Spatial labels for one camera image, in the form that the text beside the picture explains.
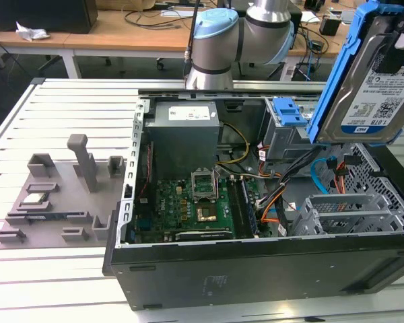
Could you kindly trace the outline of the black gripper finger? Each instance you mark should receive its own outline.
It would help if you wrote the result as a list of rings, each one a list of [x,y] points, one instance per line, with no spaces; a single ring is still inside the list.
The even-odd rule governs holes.
[[[374,62],[377,73],[396,73],[404,63],[404,9],[393,20],[389,35],[378,51]]]

